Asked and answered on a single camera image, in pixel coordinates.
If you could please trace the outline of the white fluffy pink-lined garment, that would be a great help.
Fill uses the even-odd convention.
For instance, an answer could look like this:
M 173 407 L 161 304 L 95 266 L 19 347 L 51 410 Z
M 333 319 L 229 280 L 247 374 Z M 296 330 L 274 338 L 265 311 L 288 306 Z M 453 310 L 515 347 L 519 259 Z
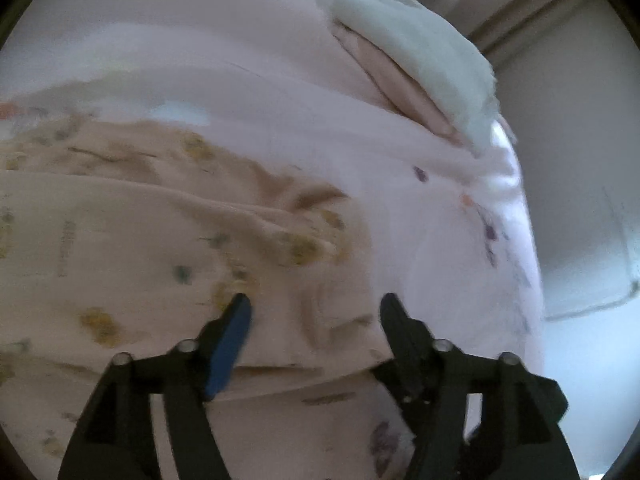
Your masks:
M 480 157 L 499 116 L 477 47 L 416 0 L 333 0 L 334 36 L 401 114 Z

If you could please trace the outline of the peach cartoon print garment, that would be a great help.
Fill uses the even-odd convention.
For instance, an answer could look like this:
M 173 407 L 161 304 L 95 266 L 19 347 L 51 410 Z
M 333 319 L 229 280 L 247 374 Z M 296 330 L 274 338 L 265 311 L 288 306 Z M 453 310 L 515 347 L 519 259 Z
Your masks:
M 1 144 L 2 427 L 54 478 L 113 354 L 165 352 L 244 294 L 250 336 L 208 410 L 235 478 L 388 477 L 371 259 L 332 184 L 157 122 L 43 122 Z

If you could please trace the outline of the pink floral bed sheet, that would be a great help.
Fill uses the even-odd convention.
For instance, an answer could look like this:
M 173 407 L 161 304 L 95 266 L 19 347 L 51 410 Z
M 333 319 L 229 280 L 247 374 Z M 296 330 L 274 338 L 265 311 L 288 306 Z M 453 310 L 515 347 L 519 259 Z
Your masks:
M 373 375 L 384 295 L 460 350 L 540 367 L 542 292 L 521 168 L 499 113 L 480 157 L 393 106 L 334 36 L 333 0 L 1 0 L 1 144 L 77 117 L 157 122 L 338 188 L 361 208 L 390 354 L 400 479 L 414 445 Z

